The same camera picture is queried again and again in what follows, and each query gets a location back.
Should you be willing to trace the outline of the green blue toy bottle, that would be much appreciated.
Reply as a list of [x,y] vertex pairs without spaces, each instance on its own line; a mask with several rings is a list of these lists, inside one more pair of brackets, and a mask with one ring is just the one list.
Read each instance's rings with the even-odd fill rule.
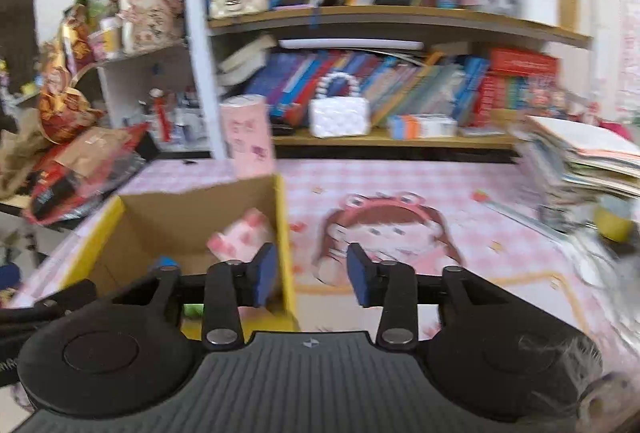
[[204,305],[201,303],[189,303],[183,305],[183,315],[189,319],[201,319],[204,316]]

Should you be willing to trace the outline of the pink pig plush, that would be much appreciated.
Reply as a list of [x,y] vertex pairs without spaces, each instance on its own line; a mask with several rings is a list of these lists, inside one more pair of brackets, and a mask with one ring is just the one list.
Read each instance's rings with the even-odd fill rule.
[[273,242],[274,231],[267,216],[255,208],[247,210],[223,231],[208,239],[207,248],[221,262],[248,263],[267,242]]

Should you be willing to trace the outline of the blue bag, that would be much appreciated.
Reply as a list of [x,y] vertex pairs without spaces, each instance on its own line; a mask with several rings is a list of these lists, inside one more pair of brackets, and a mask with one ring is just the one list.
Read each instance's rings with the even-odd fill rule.
[[155,271],[156,269],[173,269],[180,268],[179,264],[172,260],[171,257],[159,257],[150,267],[149,271]]

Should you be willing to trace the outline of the yellow cardboard box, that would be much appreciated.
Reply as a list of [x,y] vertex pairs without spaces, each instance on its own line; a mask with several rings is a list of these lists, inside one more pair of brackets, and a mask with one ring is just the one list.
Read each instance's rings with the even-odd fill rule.
[[274,231],[279,278],[267,311],[246,311],[245,337],[255,330],[298,329],[288,210],[279,175],[224,183],[184,193],[117,196],[103,208],[96,226],[72,257],[61,281],[66,288],[88,278],[105,295],[146,274],[160,257],[178,263],[183,274],[204,274],[215,262],[210,236],[248,210],[257,209]]

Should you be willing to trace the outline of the pink checkered tablecloth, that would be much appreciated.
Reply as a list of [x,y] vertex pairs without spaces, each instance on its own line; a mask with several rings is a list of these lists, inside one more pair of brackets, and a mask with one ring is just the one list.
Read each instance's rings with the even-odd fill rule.
[[[281,160],[273,175],[285,182],[297,330],[378,329],[380,311],[360,306],[348,280],[346,251],[356,242],[372,260],[406,263],[420,274],[437,275],[447,266],[472,271],[589,335],[606,370],[638,371],[638,323],[596,287],[588,255],[494,210],[499,202],[535,211],[534,186],[517,166]],[[157,160],[115,197],[178,194],[236,181],[227,161],[187,166]],[[73,255],[104,207],[24,280],[14,306],[30,306],[63,288]]]

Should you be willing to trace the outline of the pink sticker cylinder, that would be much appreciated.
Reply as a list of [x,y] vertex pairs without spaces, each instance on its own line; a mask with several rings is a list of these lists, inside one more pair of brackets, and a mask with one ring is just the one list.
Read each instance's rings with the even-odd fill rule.
[[220,111],[235,175],[251,179],[276,171],[266,97],[257,94],[230,97],[221,103]]

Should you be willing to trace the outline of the clear plastic bag pile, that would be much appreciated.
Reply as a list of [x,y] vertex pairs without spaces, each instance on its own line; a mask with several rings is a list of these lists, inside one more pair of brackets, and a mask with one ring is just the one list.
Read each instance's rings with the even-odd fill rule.
[[39,225],[86,216],[157,155],[146,123],[93,127],[43,162],[23,216]]

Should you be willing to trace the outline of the orange white medicine box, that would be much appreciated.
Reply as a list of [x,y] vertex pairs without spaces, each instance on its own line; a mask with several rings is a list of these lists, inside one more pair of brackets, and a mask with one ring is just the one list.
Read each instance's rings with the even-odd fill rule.
[[387,120],[390,137],[397,141],[452,138],[457,135],[458,123],[444,115],[401,115]]

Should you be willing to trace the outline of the white pen organiser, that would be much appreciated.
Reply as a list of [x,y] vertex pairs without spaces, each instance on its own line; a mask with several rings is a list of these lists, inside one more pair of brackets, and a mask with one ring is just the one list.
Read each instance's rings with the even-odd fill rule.
[[144,123],[154,141],[164,145],[195,147],[206,143],[206,131],[203,118],[198,109],[174,107],[165,109],[168,124],[169,140],[164,140],[164,127],[160,123],[160,116],[150,104],[141,104],[130,115],[122,118],[122,124],[127,127]]

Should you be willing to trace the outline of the brown cloth pile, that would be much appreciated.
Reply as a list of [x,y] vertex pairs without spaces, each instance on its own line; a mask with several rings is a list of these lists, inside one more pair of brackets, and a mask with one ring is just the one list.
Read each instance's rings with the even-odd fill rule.
[[1,199],[13,197],[32,168],[52,146],[43,135],[36,108],[22,111],[17,130],[1,129]]

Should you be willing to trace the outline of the white quilted pearl handbag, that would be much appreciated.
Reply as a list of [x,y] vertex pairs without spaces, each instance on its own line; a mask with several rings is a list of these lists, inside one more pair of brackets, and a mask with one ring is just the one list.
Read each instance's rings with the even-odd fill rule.
[[[334,80],[344,79],[349,87],[346,96],[330,96]],[[371,129],[370,104],[361,96],[356,77],[333,71],[317,84],[316,95],[309,102],[309,131],[315,138],[351,138],[367,135]]]

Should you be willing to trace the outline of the red gold fortune decoration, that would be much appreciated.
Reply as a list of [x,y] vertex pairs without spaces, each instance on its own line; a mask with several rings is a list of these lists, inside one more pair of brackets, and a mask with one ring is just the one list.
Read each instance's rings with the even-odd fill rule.
[[87,14],[85,4],[72,6],[47,45],[37,109],[41,133],[55,145],[73,141],[103,116],[78,86],[96,70]]

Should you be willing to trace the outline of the stack of paper booklets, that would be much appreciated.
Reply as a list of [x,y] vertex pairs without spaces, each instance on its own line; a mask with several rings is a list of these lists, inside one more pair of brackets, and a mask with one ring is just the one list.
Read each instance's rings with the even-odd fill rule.
[[565,231],[606,210],[639,222],[639,146],[587,123],[526,116],[509,127],[540,195],[538,219]]

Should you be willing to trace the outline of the yellow tape roll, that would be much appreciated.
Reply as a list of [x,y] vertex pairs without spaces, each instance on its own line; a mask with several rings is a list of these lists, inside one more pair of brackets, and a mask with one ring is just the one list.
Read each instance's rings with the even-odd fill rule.
[[601,237],[616,243],[625,243],[634,229],[631,201],[613,195],[598,198],[593,223]]

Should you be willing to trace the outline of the wooden bookshelf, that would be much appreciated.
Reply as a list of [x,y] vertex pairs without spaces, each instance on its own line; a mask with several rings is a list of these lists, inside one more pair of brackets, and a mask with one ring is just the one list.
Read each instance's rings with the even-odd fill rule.
[[474,42],[527,46],[540,51],[559,43],[590,51],[593,38],[570,30],[524,20],[465,10],[425,6],[358,5],[289,8],[258,15],[214,20],[207,17],[205,0],[184,0],[186,33],[198,94],[201,95],[212,156],[226,156],[221,129],[216,60],[212,43],[226,34],[271,30],[277,37],[380,37],[436,43]]

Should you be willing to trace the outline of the red dictionary book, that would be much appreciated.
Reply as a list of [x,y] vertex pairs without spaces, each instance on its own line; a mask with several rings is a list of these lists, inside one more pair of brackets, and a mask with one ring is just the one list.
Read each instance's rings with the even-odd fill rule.
[[490,69],[507,76],[556,76],[559,60],[547,54],[493,48],[489,51]]

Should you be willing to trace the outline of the rabbit ceramic figure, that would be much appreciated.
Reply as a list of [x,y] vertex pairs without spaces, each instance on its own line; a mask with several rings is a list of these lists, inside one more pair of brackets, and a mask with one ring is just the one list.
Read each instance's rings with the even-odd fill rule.
[[182,38],[179,0],[119,0],[122,48],[128,55],[164,48]]

